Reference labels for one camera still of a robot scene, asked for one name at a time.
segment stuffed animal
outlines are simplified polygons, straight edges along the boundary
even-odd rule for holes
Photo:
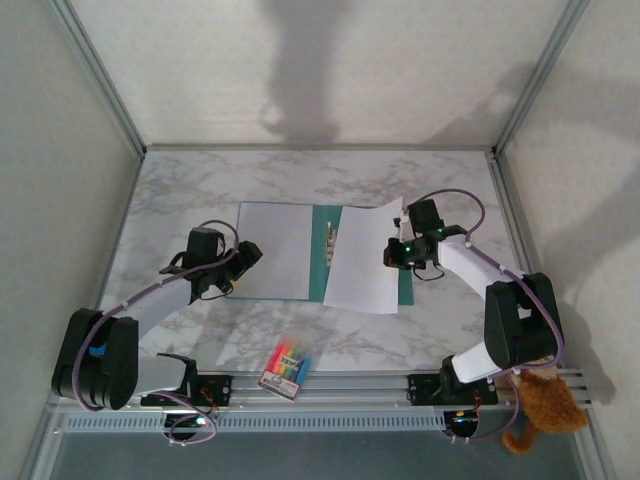
[[[573,433],[588,425],[587,416],[576,405],[556,367],[523,370],[520,375],[512,375],[512,379],[518,386],[522,409],[528,418],[519,439],[511,432],[502,435],[502,442],[511,453],[529,452],[539,432]]]

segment white marble table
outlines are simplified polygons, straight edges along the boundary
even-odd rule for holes
[[[153,282],[208,219],[235,224],[243,200],[380,206],[461,187],[487,206],[476,243],[514,265],[512,246],[482,152],[204,151],[150,152],[102,307]],[[436,199],[447,224],[470,227],[478,211],[463,196]],[[454,275],[414,281],[415,305],[395,315],[359,314],[318,303],[221,299],[196,302],[167,317],[140,342],[144,354],[195,358],[201,370],[261,370],[284,331],[322,350],[317,370],[439,368],[442,358],[482,336],[483,302]]]

